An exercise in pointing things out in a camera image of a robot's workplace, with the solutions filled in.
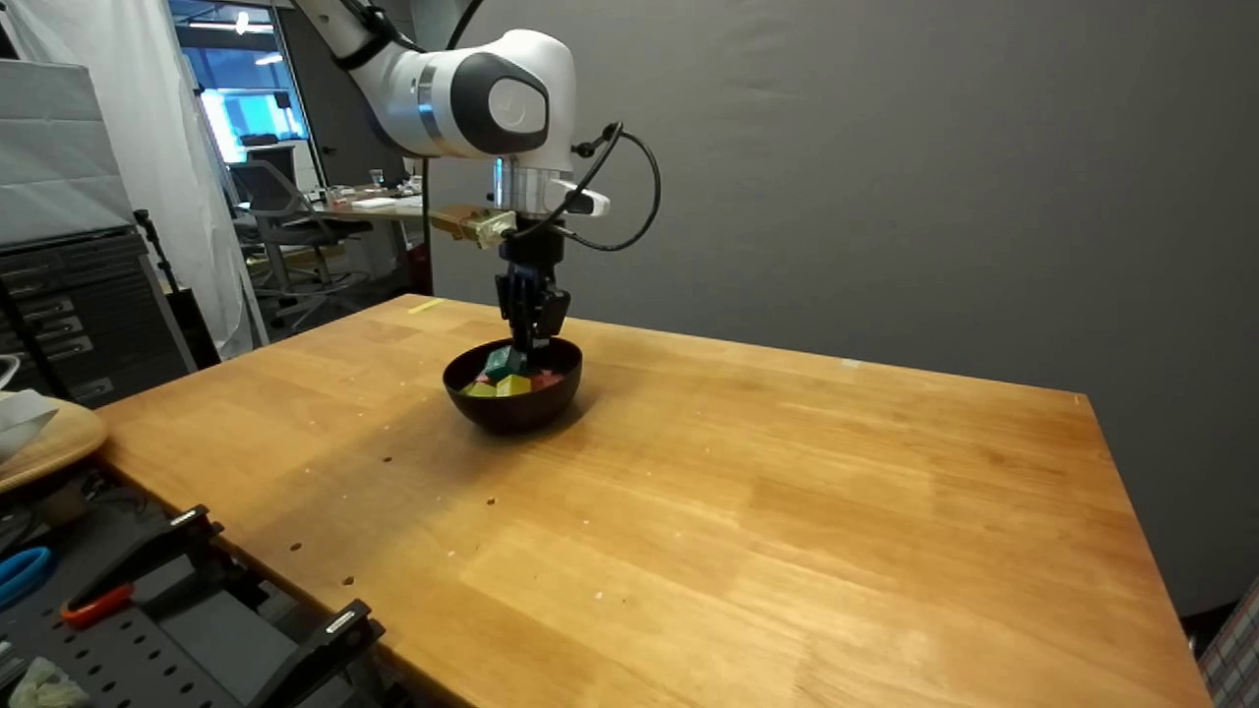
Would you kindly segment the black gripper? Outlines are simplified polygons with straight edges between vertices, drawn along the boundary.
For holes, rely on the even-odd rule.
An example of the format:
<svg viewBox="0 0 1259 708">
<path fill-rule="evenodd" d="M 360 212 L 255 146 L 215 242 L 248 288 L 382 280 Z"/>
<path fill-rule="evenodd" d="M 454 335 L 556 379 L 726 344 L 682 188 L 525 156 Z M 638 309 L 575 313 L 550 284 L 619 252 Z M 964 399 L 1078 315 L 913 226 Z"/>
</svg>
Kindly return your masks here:
<svg viewBox="0 0 1259 708">
<path fill-rule="evenodd" d="M 508 273 L 495 280 L 495 301 L 510 352 L 529 352 L 529 330 L 534 330 L 534 352 L 556 345 L 572 309 L 572 294 L 556 284 L 562 231 L 543 226 L 510 227 L 499 257 Z"/>
</svg>

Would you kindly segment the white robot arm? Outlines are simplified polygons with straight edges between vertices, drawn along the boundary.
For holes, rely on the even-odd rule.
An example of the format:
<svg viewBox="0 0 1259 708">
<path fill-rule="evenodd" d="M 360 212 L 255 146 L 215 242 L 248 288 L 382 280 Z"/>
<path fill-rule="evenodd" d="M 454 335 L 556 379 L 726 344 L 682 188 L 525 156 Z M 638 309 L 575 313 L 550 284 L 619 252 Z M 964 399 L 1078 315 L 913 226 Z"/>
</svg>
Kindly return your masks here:
<svg viewBox="0 0 1259 708">
<path fill-rule="evenodd" d="M 356 78 L 379 132 L 410 156 L 491 156 L 508 212 L 495 280 L 516 352 L 549 345 L 572 294 L 556 284 L 575 180 L 580 74 L 562 40 L 510 27 L 491 45 L 420 50 L 373 0 L 294 0 Z"/>
</svg>

